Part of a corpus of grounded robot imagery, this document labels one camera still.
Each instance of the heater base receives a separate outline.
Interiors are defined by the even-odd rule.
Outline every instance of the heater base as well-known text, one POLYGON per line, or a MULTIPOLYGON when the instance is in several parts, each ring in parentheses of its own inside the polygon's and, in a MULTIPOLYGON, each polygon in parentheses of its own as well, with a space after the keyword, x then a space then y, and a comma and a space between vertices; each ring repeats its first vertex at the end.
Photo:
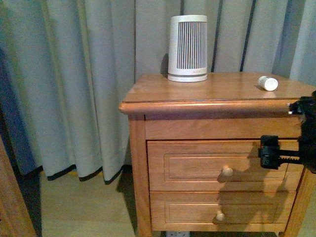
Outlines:
POLYGON ((196 76, 181 76, 181 75, 170 75, 168 74, 168 79, 177 82, 198 82, 207 79, 207 75, 196 75, 196 76))

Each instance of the wooden knob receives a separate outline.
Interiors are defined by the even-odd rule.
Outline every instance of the wooden knob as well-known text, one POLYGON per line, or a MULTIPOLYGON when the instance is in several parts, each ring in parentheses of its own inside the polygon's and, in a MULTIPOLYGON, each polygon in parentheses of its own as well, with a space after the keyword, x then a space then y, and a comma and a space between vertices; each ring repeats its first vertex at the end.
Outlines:
POLYGON ((224 213, 222 211, 217 211, 216 220, 218 220, 218 221, 224 221, 225 220, 225 215, 224 215, 224 213))
POLYGON ((225 165, 222 169, 222 175, 224 176, 232 176, 233 175, 233 169, 229 168, 227 165, 225 165))

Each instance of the wooden furniture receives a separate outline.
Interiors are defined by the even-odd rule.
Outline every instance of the wooden furniture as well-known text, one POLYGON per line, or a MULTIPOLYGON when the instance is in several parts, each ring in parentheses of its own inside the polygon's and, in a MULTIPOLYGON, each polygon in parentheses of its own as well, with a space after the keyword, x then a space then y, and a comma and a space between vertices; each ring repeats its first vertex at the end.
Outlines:
POLYGON ((26 205, 0 139, 0 237, 36 237, 26 205))
POLYGON ((261 135, 297 150, 287 103, 316 87, 262 73, 211 73, 202 82, 143 75, 120 104, 128 114, 139 234, 276 232, 295 237, 316 183, 301 165, 260 167, 261 135), (262 75, 276 91, 258 86, 262 75))

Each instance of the space heater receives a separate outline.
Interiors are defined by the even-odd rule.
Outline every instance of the space heater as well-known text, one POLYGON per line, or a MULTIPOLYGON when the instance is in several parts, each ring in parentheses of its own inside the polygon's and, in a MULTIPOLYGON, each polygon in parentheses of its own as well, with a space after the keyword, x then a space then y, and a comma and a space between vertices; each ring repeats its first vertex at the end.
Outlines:
POLYGON ((207 17, 174 16, 170 22, 168 79, 195 82, 207 79, 207 17))

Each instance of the wooden floor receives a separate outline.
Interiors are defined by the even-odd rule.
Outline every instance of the wooden floor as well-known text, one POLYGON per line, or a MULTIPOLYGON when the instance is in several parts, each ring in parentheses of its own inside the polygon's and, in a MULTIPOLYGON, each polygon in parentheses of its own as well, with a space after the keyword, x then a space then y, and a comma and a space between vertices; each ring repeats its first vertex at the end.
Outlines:
MULTIPOLYGON (((80 182, 72 174, 40 176, 42 237, 136 237, 131 173, 105 185, 102 175, 80 182)), ((316 236, 316 192, 299 237, 316 236)), ((164 233, 155 233, 156 237, 164 233)), ((273 237, 273 233, 192 233, 192 237, 273 237)))

